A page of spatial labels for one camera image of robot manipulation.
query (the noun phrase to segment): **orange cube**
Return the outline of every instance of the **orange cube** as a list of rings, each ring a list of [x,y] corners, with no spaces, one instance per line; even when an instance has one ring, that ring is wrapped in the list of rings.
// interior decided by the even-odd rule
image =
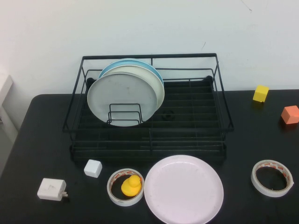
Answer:
[[[285,123],[295,124],[299,122],[299,109],[297,106],[286,106],[281,114]]]

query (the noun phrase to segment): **white cube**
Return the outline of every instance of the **white cube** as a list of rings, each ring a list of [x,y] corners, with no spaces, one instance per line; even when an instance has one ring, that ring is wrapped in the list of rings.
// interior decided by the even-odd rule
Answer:
[[[89,160],[84,168],[84,173],[87,176],[98,178],[102,170],[102,164],[100,161]]]

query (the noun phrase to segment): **yellow cube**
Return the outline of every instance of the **yellow cube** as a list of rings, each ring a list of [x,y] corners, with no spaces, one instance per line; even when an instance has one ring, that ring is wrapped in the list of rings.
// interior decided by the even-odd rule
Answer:
[[[269,87],[258,85],[253,96],[253,100],[258,102],[265,102]]]

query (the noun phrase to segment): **pink plate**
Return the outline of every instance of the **pink plate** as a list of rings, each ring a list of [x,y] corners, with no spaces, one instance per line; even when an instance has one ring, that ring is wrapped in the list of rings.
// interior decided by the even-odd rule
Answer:
[[[144,196],[149,209],[167,224],[204,224],[219,212],[223,186],[206,162],[175,155],[150,169]]]

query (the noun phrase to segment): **blue plate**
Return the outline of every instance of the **blue plate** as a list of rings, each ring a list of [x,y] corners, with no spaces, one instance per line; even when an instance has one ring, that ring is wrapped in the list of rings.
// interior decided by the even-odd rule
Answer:
[[[159,72],[150,64],[147,64],[145,62],[136,60],[136,59],[121,59],[117,62],[113,62],[110,65],[108,65],[106,68],[103,69],[103,71],[100,73],[99,78],[101,78],[107,71],[122,66],[122,65],[134,65],[134,66],[139,66],[142,68],[145,68],[147,70],[150,70],[152,73],[154,73],[162,82],[162,84],[164,85],[163,79],[161,77],[161,75],[159,74]]]

